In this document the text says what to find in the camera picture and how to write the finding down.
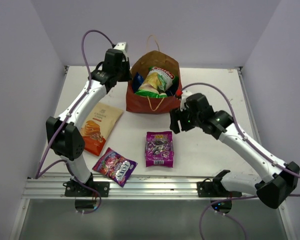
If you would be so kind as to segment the beige orange cassava chips bag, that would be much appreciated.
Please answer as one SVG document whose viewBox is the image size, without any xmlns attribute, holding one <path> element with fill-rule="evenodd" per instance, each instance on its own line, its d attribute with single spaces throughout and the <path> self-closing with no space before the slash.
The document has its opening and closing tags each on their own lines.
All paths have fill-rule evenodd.
<svg viewBox="0 0 300 240">
<path fill-rule="evenodd" d="M 84 149 L 99 156 L 123 112 L 120 108 L 98 102 L 83 122 L 80 130 L 85 142 Z"/>
</svg>

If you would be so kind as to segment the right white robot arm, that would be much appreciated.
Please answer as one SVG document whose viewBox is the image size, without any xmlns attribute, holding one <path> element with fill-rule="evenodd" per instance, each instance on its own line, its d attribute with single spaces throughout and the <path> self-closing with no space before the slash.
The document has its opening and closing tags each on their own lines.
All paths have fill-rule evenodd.
<svg viewBox="0 0 300 240">
<path fill-rule="evenodd" d="M 286 163 L 264 149 L 224 110 L 214 111 L 205 95 L 177 91 L 180 106 L 170 111 L 170 129 L 178 134 L 200 128 L 205 134 L 230 147 L 257 173 L 222 170 L 213 179 L 198 182 L 198 196 L 229 197 L 231 194 L 257 196 L 263 204 L 277 209 L 295 190 L 300 167 Z"/>
</svg>

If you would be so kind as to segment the blue Doritos chips bag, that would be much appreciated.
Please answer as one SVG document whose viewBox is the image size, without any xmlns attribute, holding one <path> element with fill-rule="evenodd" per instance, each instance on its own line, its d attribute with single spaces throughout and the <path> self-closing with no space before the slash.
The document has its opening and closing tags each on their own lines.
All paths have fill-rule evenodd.
<svg viewBox="0 0 300 240">
<path fill-rule="evenodd" d="M 135 74 L 135 76 L 132 80 L 132 85 L 131 85 L 134 93 L 136 93 L 138 91 L 140 86 L 143 84 L 144 80 L 145 79 L 141 74 L 139 74 L 138 72 Z"/>
</svg>

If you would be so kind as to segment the purple Cocoaland gummy bag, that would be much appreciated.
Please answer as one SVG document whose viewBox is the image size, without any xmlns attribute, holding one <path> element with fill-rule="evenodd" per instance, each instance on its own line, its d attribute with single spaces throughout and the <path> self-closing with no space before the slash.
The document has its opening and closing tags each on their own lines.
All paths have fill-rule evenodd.
<svg viewBox="0 0 300 240">
<path fill-rule="evenodd" d="M 173 168 L 174 145 L 172 131 L 146 133 L 145 166 L 163 166 Z"/>
</svg>

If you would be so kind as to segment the green Chuba cassava chips bag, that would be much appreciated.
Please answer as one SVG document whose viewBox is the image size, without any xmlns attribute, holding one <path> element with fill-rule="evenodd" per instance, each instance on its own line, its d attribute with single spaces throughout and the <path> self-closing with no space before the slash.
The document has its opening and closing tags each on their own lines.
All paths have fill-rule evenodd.
<svg viewBox="0 0 300 240">
<path fill-rule="evenodd" d="M 136 95 L 149 98 L 166 98 L 168 91 L 172 90 L 174 84 L 179 83 L 179 77 L 168 70 L 151 66 L 144 82 L 139 87 Z"/>
</svg>

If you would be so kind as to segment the purple Fox's candy bag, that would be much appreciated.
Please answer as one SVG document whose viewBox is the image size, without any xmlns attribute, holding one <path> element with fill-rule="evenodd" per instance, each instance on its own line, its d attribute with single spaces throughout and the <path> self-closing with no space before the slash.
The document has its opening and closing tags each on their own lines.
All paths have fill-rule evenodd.
<svg viewBox="0 0 300 240">
<path fill-rule="evenodd" d="M 110 147 L 99 158 L 92 170 L 113 180 L 123 188 L 138 163 L 125 158 Z"/>
</svg>

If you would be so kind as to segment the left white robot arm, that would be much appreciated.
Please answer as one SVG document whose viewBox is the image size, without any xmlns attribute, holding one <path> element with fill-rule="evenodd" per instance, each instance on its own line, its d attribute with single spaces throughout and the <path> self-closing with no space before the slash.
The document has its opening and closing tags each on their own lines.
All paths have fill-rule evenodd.
<svg viewBox="0 0 300 240">
<path fill-rule="evenodd" d="M 58 117 L 46 121 L 48 149 L 52 149 L 67 164 L 77 183 L 76 190 L 82 196 L 93 193 L 94 184 L 89 181 L 91 171 L 84 160 L 85 142 L 80 129 L 94 106 L 118 83 L 131 79 L 128 45 L 119 42 L 105 53 L 102 69 L 91 72 L 84 88 L 70 106 Z"/>
</svg>

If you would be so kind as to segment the red brown paper bag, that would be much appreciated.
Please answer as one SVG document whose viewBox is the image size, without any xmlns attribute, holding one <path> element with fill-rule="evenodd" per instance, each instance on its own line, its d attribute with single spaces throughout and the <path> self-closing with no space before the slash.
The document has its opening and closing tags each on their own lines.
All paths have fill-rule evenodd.
<svg viewBox="0 0 300 240">
<path fill-rule="evenodd" d="M 126 90 L 126 111 L 165 114 L 180 105 L 175 94 L 181 90 L 179 63 L 163 53 L 152 34 L 146 41 L 147 53 L 132 66 Z"/>
</svg>

